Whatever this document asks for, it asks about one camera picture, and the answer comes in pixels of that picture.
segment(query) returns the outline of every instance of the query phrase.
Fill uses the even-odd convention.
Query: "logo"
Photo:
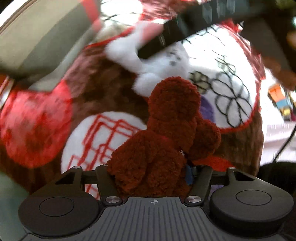
[[[158,203],[158,201],[154,199],[154,200],[151,201],[151,203],[155,205],[155,204]]]

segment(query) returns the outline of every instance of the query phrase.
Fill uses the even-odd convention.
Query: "fuzzy plush toy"
[[[184,197],[189,192],[188,160],[194,164],[211,156],[221,142],[216,125],[199,113],[200,98],[196,86],[181,77],[156,85],[148,102],[147,129],[121,145],[107,163],[124,196]]]

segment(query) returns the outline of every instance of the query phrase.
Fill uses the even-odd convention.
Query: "ribbed gray surface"
[[[27,235],[23,241],[55,241]],[[184,206],[179,198],[130,198],[105,209],[89,229],[56,241],[243,241],[216,228],[201,208]],[[284,241],[279,235],[261,241]]]

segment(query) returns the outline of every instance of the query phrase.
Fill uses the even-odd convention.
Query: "metal screw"
[[[110,196],[106,198],[106,202],[108,203],[117,203],[120,201],[120,198],[117,196]]]
[[[202,199],[199,196],[189,196],[187,197],[188,202],[197,203],[200,202]]]

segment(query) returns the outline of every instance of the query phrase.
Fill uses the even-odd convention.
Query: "white fluffy fur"
[[[174,76],[186,78],[189,71],[189,56],[181,43],[169,46],[148,60],[138,58],[137,52],[143,46],[143,29],[149,24],[151,22],[139,22],[132,34],[110,42],[105,49],[110,60],[138,74],[133,90],[144,97],[149,97],[163,79]]]

